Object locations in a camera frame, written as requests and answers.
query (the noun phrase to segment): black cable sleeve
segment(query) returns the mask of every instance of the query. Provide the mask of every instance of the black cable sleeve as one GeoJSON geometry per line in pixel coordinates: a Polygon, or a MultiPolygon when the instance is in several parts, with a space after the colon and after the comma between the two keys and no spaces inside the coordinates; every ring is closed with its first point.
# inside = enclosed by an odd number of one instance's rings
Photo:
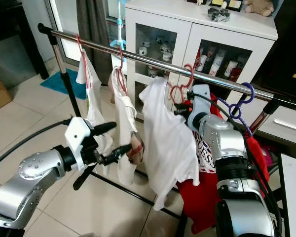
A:
{"type": "Polygon", "coordinates": [[[2,156],[0,156],[0,162],[3,161],[9,154],[11,154],[13,151],[15,151],[18,147],[22,146],[24,143],[26,143],[27,141],[31,140],[32,138],[36,137],[37,135],[47,131],[47,130],[50,130],[56,126],[59,126],[59,125],[69,125],[71,121],[71,118],[70,119],[66,119],[66,120],[63,120],[63,121],[60,121],[60,122],[56,122],[50,126],[47,126],[45,128],[42,128],[41,130],[33,133],[32,135],[24,138],[22,141],[20,141],[19,143],[17,143],[16,145],[14,145],[12,148],[10,148],[8,151],[6,151],[2,156]]]}
{"type": "Polygon", "coordinates": [[[266,198],[269,198],[272,201],[271,203],[273,204],[273,208],[274,208],[274,211],[275,211],[274,214],[275,214],[275,217],[276,217],[278,233],[279,233],[279,236],[281,236],[282,235],[282,218],[281,218],[281,213],[280,213],[279,207],[277,205],[277,202],[276,202],[276,199],[275,199],[275,197],[273,195],[273,192],[272,192],[272,190],[271,190],[271,188],[270,188],[270,186],[269,186],[269,184],[268,184],[268,182],[267,182],[267,180],[266,180],[266,178],[265,178],[265,176],[264,176],[264,174],[263,174],[257,160],[255,159],[255,157],[250,152],[247,140],[246,140],[245,136],[243,135],[242,130],[239,128],[239,126],[236,124],[236,122],[230,117],[230,115],[221,106],[219,106],[217,103],[215,103],[214,101],[212,101],[212,100],[210,100],[210,99],[208,99],[205,96],[202,96],[200,94],[193,93],[193,95],[198,96],[198,97],[210,102],[215,107],[217,107],[229,119],[229,122],[232,123],[232,125],[241,133],[241,135],[242,135],[242,137],[244,139],[245,148],[247,150],[248,159],[252,160],[254,165],[256,166],[257,171],[260,174],[260,176],[262,178],[262,181],[264,182],[264,185],[265,185],[267,191],[265,190],[263,184],[261,183],[261,181],[259,179],[257,179],[257,182],[259,183],[260,188],[264,192],[266,198]]]}

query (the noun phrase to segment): blue rug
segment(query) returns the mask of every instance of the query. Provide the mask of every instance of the blue rug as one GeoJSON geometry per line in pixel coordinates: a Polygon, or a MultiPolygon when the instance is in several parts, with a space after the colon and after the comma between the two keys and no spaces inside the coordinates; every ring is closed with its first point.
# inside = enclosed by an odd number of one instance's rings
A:
{"type": "MultiPolygon", "coordinates": [[[[71,85],[73,86],[74,95],[79,99],[85,100],[87,98],[87,95],[85,92],[85,84],[78,84],[77,82],[75,82],[78,72],[75,72],[68,68],[67,68],[67,72],[70,77],[71,85]]],[[[68,95],[65,85],[61,80],[60,72],[57,72],[54,75],[50,76],[48,79],[43,81],[40,85],[68,95]]]]}

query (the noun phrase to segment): tiled floor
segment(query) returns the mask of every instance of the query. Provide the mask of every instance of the tiled floor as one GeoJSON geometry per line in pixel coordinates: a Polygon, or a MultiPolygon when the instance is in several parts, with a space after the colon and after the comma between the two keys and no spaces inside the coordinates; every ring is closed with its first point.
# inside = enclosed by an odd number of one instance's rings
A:
{"type": "MultiPolygon", "coordinates": [[[[49,68],[51,75],[56,71],[57,67],[49,68]]],[[[39,85],[41,82],[37,75],[21,83],[11,90],[13,102],[0,109],[0,156],[33,132],[74,114],[67,95],[42,87],[39,85]]],[[[101,88],[101,97],[104,117],[107,121],[114,120],[114,105],[110,103],[111,94],[107,87],[101,88]]],[[[78,104],[85,116],[85,101],[78,100],[78,104]]],[[[143,125],[138,122],[137,127],[142,133],[143,125]]],[[[56,127],[9,155],[0,163],[0,185],[15,173],[19,162],[28,155],[59,144],[65,145],[65,130],[65,126],[56,127]]],[[[97,167],[96,172],[101,174],[102,168],[97,167]]],[[[78,176],[78,171],[71,171],[45,192],[26,226],[26,237],[75,237],[90,232],[101,237],[175,235],[177,219],[154,211],[148,204],[93,176],[78,191],[74,191],[73,182],[78,176]]],[[[118,182],[115,164],[111,166],[108,178],[118,182]]],[[[135,176],[135,183],[129,189],[149,200],[155,198],[147,179],[140,175],[135,176]]],[[[171,211],[180,214],[183,205],[181,196],[171,192],[166,205],[171,211]]],[[[190,226],[191,220],[186,226],[186,237],[194,236],[190,226]]],[[[196,236],[214,237],[216,233],[207,229],[196,236]]]]}

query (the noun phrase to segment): red t-shirt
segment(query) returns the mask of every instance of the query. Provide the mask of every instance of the red t-shirt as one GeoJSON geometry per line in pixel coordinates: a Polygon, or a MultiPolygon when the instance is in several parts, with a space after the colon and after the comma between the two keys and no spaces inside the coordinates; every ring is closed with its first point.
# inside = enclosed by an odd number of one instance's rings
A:
{"type": "MultiPolygon", "coordinates": [[[[212,105],[210,110],[212,114],[221,117],[219,109],[215,106],[212,105]]],[[[177,186],[184,201],[184,213],[193,220],[192,232],[197,234],[215,224],[215,205],[220,199],[216,188],[218,179],[215,164],[209,146],[198,133],[194,133],[194,137],[199,161],[200,184],[194,186],[192,180],[186,180],[182,183],[177,182],[177,186]]],[[[258,142],[250,137],[247,138],[247,143],[268,180],[269,174],[258,142]]]]}

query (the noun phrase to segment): teddy bear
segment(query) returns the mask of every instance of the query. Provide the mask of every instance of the teddy bear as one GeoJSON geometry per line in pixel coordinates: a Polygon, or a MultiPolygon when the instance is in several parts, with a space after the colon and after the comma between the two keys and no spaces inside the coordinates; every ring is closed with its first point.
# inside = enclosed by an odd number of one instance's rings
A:
{"type": "Polygon", "coordinates": [[[262,16],[269,16],[274,11],[272,0],[246,0],[246,12],[255,12],[262,16]]]}

